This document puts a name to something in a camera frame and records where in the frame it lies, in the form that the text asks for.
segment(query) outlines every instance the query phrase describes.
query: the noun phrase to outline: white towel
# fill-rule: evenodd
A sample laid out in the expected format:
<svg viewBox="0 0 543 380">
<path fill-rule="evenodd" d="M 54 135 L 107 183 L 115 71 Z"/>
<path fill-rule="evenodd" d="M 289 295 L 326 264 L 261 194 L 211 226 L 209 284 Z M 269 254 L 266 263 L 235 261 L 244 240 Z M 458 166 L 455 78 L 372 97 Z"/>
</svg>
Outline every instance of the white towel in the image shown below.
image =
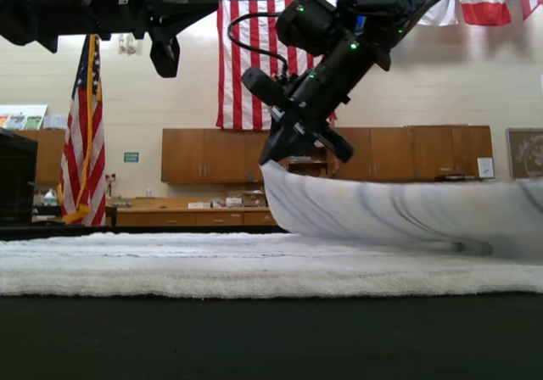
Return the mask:
<svg viewBox="0 0 543 380">
<path fill-rule="evenodd" d="M 273 217 L 285 230 L 361 243 L 489 244 L 493 256 L 543 260 L 543 182 L 381 184 L 262 166 Z"/>
<path fill-rule="evenodd" d="M 266 299 L 543 293 L 543 267 L 425 243 L 294 234 L 93 234 L 0 242 L 0 296 Z"/>
</svg>

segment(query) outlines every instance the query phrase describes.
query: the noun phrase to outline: american flag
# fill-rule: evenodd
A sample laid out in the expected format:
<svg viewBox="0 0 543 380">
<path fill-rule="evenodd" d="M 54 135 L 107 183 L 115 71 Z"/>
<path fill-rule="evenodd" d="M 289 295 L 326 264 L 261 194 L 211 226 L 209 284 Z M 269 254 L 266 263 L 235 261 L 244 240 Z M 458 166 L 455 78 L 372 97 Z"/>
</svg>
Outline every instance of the american flag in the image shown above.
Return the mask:
<svg viewBox="0 0 543 380">
<path fill-rule="evenodd" d="M 217 12 L 219 31 L 219 114 L 216 126 L 233 130 L 269 130 L 272 119 L 267 107 L 255 98 L 241 82 L 242 74 L 251 66 L 260 67 L 268 75 L 276 75 L 281 63 L 275 58 L 250 52 L 232 44 L 228 25 L 237 17 L 249 13 L 281 12 L 293 0 L 220 0 Z M 259 18 L 240 22 L 233 35 L 252 47 L 279 53 L 288 60 L 289 73 L 303 73 L 318 63 L 307 52 L 285 47 L 277 39 L 276 18 Z"/>
<path fill-rule="evenodd" d="M 100 81 L 100 41 L 87 35 L 71 94 L 60 170 L 63 220 L 105 224 L 105 145 Z"/>
</svg>

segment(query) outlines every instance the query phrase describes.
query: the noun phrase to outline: green sign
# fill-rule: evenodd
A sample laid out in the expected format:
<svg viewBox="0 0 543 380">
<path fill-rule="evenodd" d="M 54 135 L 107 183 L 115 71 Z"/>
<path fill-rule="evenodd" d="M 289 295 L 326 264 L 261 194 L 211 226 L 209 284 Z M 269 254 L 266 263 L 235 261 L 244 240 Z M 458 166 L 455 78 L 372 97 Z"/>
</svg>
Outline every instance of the green sign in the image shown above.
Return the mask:
<svg viewBox="0 0 543 380">
<path fill-rule="evenodd" d="M 138 162 L 139 153 L 125 153 L 125 162 Z"/>
</svg>

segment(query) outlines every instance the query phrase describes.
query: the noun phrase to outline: white flag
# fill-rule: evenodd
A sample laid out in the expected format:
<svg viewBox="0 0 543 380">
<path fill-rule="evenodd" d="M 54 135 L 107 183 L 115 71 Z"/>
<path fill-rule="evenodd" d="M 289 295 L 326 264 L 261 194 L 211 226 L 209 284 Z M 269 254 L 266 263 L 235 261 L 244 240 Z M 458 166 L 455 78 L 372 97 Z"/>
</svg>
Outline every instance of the white flag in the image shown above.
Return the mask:
<svg viewBox="0 0 543 380">
<path fill-rule="evenodd" d="M 418 21 L 420 25 L 446 26 L 458 24 L 456 0 L 441 0 Z"/>
</svg>

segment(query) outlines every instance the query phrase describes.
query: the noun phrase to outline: white brick wall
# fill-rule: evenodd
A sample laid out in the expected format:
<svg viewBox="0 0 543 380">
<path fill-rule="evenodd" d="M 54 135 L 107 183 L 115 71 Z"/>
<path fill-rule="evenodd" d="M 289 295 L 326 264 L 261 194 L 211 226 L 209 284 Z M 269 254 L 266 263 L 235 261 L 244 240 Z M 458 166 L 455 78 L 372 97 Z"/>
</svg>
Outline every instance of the white brick wall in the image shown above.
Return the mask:
<svg viewBox="0 0 543 380">
<path fill-rule="evenodd" d="M 514 23 L 507 27 L 417 27 L 394 50 L 391 71 L 372 69 L 350 94 L 339 126 L 490 125 L 496 172 L 507 178 L 506 128 L 543 127 L 543 9 L 523 22 L 518 0 L 508 2 Z M 82 39 L 61 39 L 56 55 L 0 39 L 0 104 L 46 103 L 66 115 Z M 160 182 L 162 128 L 213 127 L 216 120 L 216 17 L 179 41 L 179 76 L 171 80 L 156 75 L 149 40 L 132 56 L 118 54 L 116 37 L 102 43 L 107 170 L 117 173 L 125 196 L 143 196 L 147 188 L 156 195 L 220 192 Z M 139 151 L 140 163 L 124 164 L 125 151 Z"/>
</svg>

